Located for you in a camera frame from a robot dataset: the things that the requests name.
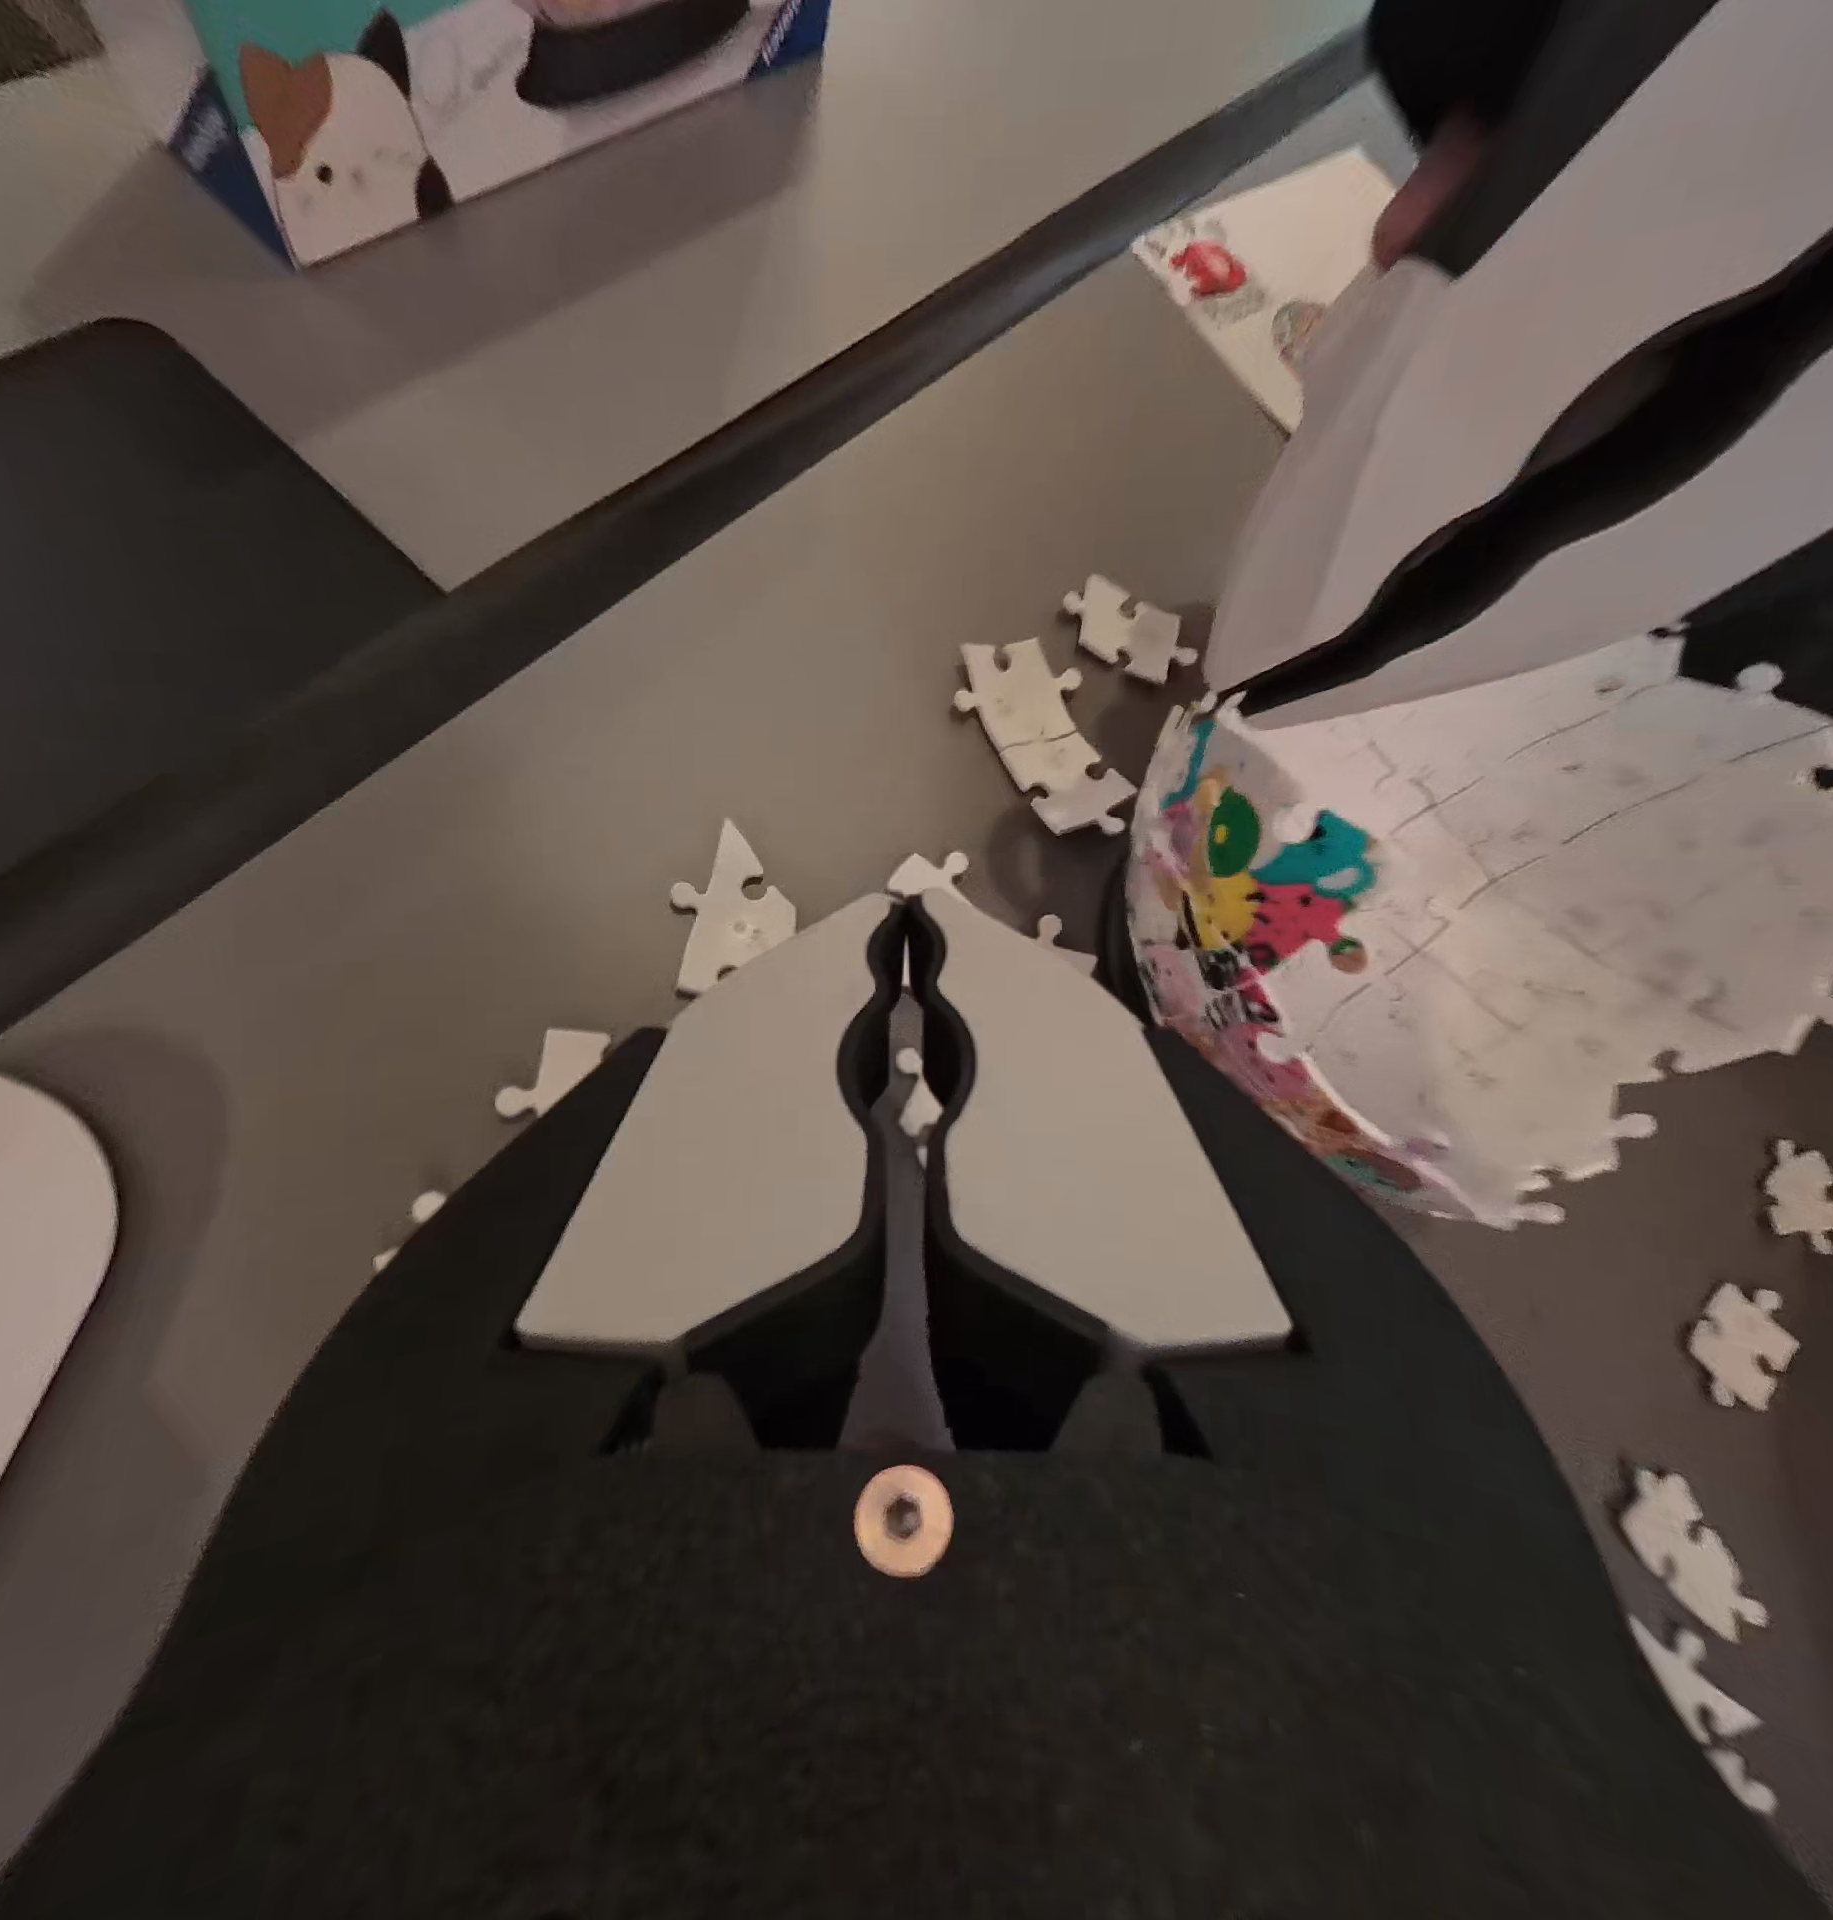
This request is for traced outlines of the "partly built white puzzle ball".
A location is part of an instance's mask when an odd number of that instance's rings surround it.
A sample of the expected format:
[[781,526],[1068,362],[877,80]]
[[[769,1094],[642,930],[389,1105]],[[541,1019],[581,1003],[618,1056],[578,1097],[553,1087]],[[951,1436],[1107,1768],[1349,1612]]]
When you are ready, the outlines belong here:
[[1629,636],[1298,727],[1173,708],[1124,899],[1149,1017],[1311,1154],[1510,1228],[1624,1090],[1833,1023],[1833,719]]

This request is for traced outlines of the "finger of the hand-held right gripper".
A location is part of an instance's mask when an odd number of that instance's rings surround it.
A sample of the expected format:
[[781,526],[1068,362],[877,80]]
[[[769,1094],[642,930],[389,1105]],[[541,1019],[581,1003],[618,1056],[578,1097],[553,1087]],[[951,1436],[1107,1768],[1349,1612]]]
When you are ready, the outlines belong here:
[[1589,392],[1560,458],[1421,535],[1366,597],[1342,549],[1314,647],[1246,675],[1246,719],[1285,729],[1579,658],[1690,614],[1833,532],[1833,281],[1782,281]]
[[[1202,677],[1238,693],[1246,675],[1311,654],[1311,614],[1342,549],[1367,553],[1366,597],[1404,553],[1458,511],[1498,496],[1538,449],[1560,458],[1564,421],[1589,392],[1782,281],[1833,281],[1833,1],[1734,6],[1734,191],[1705,251],[1680,270],[1657,253],[1584,262],[1610,215],[1581,235],[1511,226],[1467,273],[1415,257],[1357,281],[1304,359],[1304,418],[1251,509],[1212,628]],[[1693,667],[1744,667],[1744,644],[1796,673],[1833,706],[1833,532],[1671,624],[1600,636],[1686,636]]]

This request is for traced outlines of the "person's right hand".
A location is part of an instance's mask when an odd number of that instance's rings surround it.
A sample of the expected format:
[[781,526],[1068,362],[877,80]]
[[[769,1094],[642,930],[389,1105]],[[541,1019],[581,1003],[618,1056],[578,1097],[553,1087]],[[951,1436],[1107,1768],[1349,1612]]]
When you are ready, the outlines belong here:
[[1389,271],[1417,251],[1432,224],[1482,180],[1496,128],[1448,118],[1420,149],[1412,168],[1386,204],[1373,231],[1373,265]]

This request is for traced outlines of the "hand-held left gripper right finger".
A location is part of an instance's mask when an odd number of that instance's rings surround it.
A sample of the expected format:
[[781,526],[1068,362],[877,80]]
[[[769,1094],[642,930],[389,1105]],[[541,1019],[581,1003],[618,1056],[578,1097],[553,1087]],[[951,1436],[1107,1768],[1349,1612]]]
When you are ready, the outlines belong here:
[[928,1168],[963,1251],[1145,1357],[1293,1331],[1149,1032],[1093,972],[959,896],[917,897]]

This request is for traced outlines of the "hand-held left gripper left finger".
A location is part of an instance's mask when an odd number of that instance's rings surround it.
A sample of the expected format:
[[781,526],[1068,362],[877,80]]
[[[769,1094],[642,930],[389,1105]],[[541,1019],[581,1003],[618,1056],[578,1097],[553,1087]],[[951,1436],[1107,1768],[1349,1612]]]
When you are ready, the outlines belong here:
[[903,995],[900,913],[865,896],[671,1022],[518,1308],[523,1345],[670,1348],[855,1237]]

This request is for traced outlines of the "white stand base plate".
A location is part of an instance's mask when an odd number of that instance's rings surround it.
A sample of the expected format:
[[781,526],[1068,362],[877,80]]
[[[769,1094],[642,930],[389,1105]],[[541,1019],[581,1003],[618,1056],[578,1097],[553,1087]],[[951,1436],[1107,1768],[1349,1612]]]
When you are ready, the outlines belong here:
[[120,1200],[89,1123],[0,1076],[0,1482],[112,1267]]

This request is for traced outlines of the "colourful puzzle ball box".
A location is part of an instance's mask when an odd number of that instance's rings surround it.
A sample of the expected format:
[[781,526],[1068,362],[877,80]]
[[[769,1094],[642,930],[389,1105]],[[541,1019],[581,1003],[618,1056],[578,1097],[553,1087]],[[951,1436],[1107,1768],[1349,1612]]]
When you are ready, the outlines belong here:
[[153,134],[309,270],[823,51],[827,1],[89,1]]

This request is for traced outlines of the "printed instruction leaflet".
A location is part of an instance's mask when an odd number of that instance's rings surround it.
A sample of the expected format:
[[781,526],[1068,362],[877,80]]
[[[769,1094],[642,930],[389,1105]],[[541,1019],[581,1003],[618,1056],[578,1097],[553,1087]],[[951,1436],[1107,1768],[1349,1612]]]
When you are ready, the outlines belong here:
[[1149,226],[1129,253],[1223,370],[1293,432],[1313,329],[1369,267],[1391,196],[1369,156],[1346,148]]

